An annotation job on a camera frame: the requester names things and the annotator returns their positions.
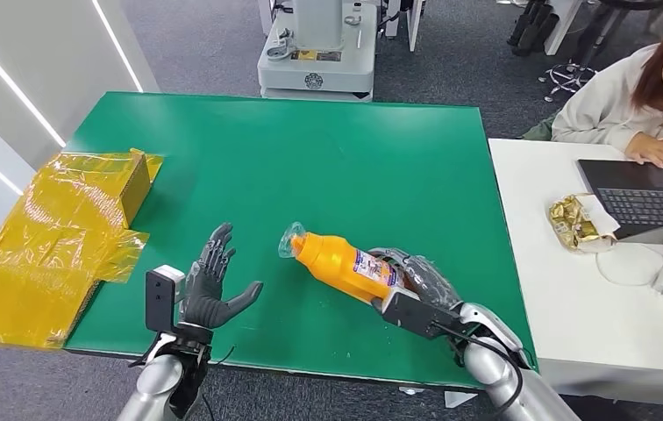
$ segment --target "green table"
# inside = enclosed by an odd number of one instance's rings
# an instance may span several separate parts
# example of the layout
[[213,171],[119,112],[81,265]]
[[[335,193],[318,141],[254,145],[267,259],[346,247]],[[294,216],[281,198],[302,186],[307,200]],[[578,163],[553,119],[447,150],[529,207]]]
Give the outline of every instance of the green table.
[[443,339],[388,325],[313,279],[277,244],[286,227],[397,246],[434,260],[467,301],[495,311],[533,352],[479,111],[393,103],[322,103],[108,93],[66,147],[136,147],[166,157],[132,229],[150,232],[130,281],[105,283],[68,350],[142,354],[144,273],[184,272],[223,221],[238,249],[225,296],[250,282],[257,303],[217,330],[213,356],[249,367],[476,386]]

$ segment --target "bottle label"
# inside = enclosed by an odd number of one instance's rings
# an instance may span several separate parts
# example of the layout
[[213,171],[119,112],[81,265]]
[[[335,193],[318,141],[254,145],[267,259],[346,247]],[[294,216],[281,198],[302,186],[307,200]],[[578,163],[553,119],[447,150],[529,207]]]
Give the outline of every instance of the bottle label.
[[355,255],[355,264],[353,267],[355,273],[382,283],[383,285],[394,286],[398,283],[398,273],[383,260],[376,259],[368,253],[357,251]]

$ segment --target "grey carpet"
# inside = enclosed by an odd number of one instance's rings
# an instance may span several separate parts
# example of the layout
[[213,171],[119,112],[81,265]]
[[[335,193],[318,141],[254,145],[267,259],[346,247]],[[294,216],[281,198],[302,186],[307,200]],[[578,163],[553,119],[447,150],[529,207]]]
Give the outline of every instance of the grey carpet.
[[[259,95],[256,61],[264,36],[253,0],[124,0],[123,5],[164,91]],[[519,13],[493,0],[428,2],[414,54],[406,32],[382,46],[375,100],[476,105],[489,136],[521,134],[560,106],[541,99],[546,86],[536,78],[566,54],[513,56],[504,41]],[[575,29],[587,19],[585,8]],[[642,30],[643,17],[632,16],[597,67],[648,44]],[[0,421],[113,419],[138,373],[122,360],[0,348]],[[483,395],[448,410],[438,391],[406,396],[388,384],[228,368],[213,369],[204,388],[219,421],[474,420],[492,409]],[[663,421],[663,406],[617,405],[639,421]],[[203,404],[192,419],[209,419]]]

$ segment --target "laptop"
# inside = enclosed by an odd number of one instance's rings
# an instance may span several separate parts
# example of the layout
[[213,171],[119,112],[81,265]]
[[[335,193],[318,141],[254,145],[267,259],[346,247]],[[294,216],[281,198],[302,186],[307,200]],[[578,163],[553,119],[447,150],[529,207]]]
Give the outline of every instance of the laptop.
[[619,241],[663,244],[663,168],[634,161],[579,160],[585,182],[621,227]]

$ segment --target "plastic bottle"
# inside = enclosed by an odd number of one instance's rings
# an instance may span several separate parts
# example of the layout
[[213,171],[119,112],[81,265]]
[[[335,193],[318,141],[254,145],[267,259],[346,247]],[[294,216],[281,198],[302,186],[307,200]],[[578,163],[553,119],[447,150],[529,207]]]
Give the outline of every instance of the plastic bottle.
[[294,222],[277,247],[280,257],[295,257],[321,282],[370,304],[385,299],[389,287],[403,287],[403,276],[386,261],[376,259],[334,235],[306,232]]

